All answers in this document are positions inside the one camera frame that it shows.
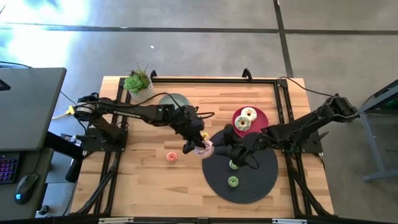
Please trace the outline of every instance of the yellow cable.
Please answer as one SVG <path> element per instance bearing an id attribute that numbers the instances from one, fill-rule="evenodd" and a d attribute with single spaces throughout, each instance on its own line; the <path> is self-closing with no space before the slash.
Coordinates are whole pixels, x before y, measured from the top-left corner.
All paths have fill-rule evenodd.
<path id="1" fill-rule="evenodd" d="M 70 106 L 68 107 L 67 112 L 65 112 L 64 114 L 61 114 L 60 116 L 53 117 L 53 118 L 51 118 L 51 119 L 59 119 L 59 118 L 62 118 L 63 116 L 70 115 L 70 114 L 74 114 L 74 113 L 75 113 L 75 111 L 73 110 L 73 106 L 70 105 Z"/>
<path id="2" fill-rule="evenodd" d="M 62 115 L 60 115 L 60 116 L 53 117 L 53 118 L 51 118 L 51 119 L 58 119 L 58 118 L 62 118 L 63 116 L 66 116 L 66 115 L 68 115 L 68 113 L 67 113 L 67 112 L 66 112 L 66 113 L 64 113 L 64 114 L 62 114 Z"/>

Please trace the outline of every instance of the gray floor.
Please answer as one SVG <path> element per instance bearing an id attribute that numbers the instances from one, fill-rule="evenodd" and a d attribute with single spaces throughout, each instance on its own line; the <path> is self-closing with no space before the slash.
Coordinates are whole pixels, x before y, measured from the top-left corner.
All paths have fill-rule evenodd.
<path id="1" fill-rule="evenodd" d="M 397 30 L 395 0 L 280 0 L 286 29 Z M 272 0 L 48 0 L 8 4 L 0 22 L 118 26 L 229 27 L 275 29 Z M 0 30 L 0 59 L 33 67 L 66 67 L 63 92 L 76 100 L 98 91 L 104 75 L 126 75 L 136 63 L 149 64 L 162 76 L 239 76 L 247 67 L 255 77 L 285 75 L 278 34 L 199 34 L 136 32 L 45 32 L 37 27 Z M 295 77 L 309 88 L 347 96 L 355 106 L 397 75 L 396 35 L 287 35 Z M 324 97 L 308 94 L 312 109 Z M 70 102 L 63 96 L 55 114 Z M 53 121 L 50 130 L 83 133 L 73 118 Z M 356 120 L 329 124 L 322 144 L 326 176 L 335 213 L 346 218 L 398 222 L 398 179 L 365 184 L 376 171 L 364 129 Z M 47 182 L 65 183 L 69 160 L 55 155 Z M 45 203 L 49 215 L 61 215 L 71 184 L 62 184 L 64 198 Z"/>

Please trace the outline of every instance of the green donut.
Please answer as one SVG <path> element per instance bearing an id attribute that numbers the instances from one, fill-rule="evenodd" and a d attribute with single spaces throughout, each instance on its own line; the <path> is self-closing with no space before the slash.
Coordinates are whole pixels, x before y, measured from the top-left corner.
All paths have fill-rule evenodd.
<path id="1" fill-rule="evenodd" d="M 229 167 L 230 167 L 231 169 L 238 169 L 238 168 L 239 168 L 237 165 L 235 165 L 235 164 L 232 162 L 232 160 L 229 161 Z"/>
<path id="2" fill-rule="evenodd" d="M 239 184 L 239 180 L 238 180 L 237 177 L 232 176 L 232 177 L 229 177 L 229 178 L 228 178 L 228 185 L 229 185 L 230 187 L 237 187 L 238 184 Z"/>

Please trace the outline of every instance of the succulent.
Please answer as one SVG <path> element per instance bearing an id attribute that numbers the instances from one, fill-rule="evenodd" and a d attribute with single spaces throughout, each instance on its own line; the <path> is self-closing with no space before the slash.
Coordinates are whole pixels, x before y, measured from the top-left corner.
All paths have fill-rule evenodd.
<path id="1" fill-rule="evenodd" d="M 149 84 L 150 80 L 146 75 L 146 68 L 141 69 L 138 66 L 138 69 L 132 70 L 129 77 L 125 79 L 123 87 L 133 93 L 138 93 L 147 89 Z"/>

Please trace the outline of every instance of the gray bowl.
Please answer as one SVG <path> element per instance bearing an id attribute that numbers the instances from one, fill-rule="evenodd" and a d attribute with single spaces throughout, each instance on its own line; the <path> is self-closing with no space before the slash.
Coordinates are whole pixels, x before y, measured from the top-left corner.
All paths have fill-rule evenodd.
<path id="1" fill-rule="evenodd" d="M 179 93 L 171 93 L 170 94 L 173 99 L 178 103 L 178 105 L 180 106 L 184 106 L 184 105 L 189 105 L 189 101 L 188 99 L 179 94 Z M 173 104 L 174 107 L 177 109 L 178 106 L 174 103 L 174 101 L 171 99 L 171 97 L 169 95 L 165 95 L 159 102 L 160 105 L 164 105 L 164 104 Z"/>

